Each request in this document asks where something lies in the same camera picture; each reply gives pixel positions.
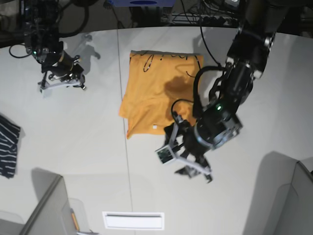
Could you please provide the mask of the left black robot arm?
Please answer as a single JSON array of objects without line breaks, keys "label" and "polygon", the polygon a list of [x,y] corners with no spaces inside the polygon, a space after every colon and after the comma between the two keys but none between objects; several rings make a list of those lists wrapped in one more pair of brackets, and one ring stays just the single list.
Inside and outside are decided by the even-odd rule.
[{"label": "left black robot arm", "polygon": [[[191,124],[172,111],[173,123],[165,130],[166,140],[156,151],[162,163],[178,161],[183,167],[177,174],[193,178],[204,175],[212,181],[211,166],[205,153],[222,147],[236,137],[242,124],[236,113],[253,89],[253,82],[265,70],[275,34],[293,0],[251,0],[245,17],[227,53],[225,65],[201,68],[193,83]],[[203,106],[198,87],[205,72],[221,71],[209,91],[209,102]]]}]

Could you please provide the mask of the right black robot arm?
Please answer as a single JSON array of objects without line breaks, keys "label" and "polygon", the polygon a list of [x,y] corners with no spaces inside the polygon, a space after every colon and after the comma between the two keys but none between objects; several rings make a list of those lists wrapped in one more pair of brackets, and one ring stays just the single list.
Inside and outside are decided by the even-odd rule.
[{"label": "right black robot arm", "polygon": [[[61,38],[73,37],[81,33],[89,20],[89,5],[87,0],[70,0],[60,6],[57,0],[22,0],[21,23],[25,56],[10,56],[22,59],[32,56],[40,65],[44,79],[61,82],[78,82],[83,84],[84,69],[79,65],[80,56],[71,57],[64,49]],[[84,11],[81,25],[68,33],[59,32],[59,24],[64,11],[71,5],[78,4]]]}]

